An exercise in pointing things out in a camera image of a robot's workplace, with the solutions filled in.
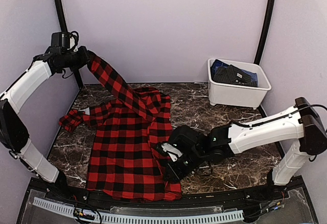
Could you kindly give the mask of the red black plaid shirt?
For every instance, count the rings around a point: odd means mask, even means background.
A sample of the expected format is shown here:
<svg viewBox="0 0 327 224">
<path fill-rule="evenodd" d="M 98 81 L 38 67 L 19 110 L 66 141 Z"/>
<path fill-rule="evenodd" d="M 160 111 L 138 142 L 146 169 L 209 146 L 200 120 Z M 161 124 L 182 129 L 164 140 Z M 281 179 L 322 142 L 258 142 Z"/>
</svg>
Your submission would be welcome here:
<svg viewBox="0 0 327 224">
<path fill-rule="evenodd" d="M 96 129 L 86 188 L 128 199 L 182 194 L 179 183 L 164 180 L 169 157 L 154 149 L 173 130 L 170 96 L 153 87 L 131 88 L 99 56 L 92 55 L 87 67 L 113 99 L 59 120 L 68 132 L 82 123 Z"/>
</svg>

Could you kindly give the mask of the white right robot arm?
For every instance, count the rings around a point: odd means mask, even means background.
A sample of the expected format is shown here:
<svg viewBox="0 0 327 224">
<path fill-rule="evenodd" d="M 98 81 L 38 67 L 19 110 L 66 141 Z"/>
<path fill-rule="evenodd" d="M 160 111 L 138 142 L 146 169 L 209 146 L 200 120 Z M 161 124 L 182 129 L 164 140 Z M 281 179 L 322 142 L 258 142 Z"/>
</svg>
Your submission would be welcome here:
<svg viewBox="0 0 327 224">
<path fill-rule="evenodd" d="M 326 130 L 316 107 L 299 97 L 294 106 L 280 113 L 249 123 L 230 121 L 207 135 L 189 126 L 179 126 L 168 142 L 158 147 L 158 151 L 170 157 L 163 179 L 179 183 L 203 162 L 219 163 L 258 146 L 293 140 L 281 162 L 269 173 L 268 184 L 261 188 L 262 198 L 270 201 L 311 156 L 326 151 Z"/>
</svg>

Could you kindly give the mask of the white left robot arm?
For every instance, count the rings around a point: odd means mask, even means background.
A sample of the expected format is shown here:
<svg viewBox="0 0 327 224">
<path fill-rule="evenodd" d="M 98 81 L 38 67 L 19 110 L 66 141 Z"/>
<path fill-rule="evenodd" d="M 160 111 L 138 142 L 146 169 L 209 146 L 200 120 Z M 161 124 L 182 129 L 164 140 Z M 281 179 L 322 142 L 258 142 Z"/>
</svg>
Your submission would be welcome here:
<svg viewBox="0 0 327 224">
<path fill-rule="evenodd" d="M 63 182 L 65 175 L 51 164 L 33 139 L 49 139 L 54 134 L 54 120 L 68 108 L 77 94 L 72 78 L 59 79 L 68 68 L 77 71 L 89 60 L 84 46 L 61 51 L 50 47 L 37 55 L 29 68 L 1 93 L 1 135 L 3 144 L 15 159 L 48 183 L 55 183 L 52 193 L 60 201 L 72 198 L 72 190 Z"/>
</svg>

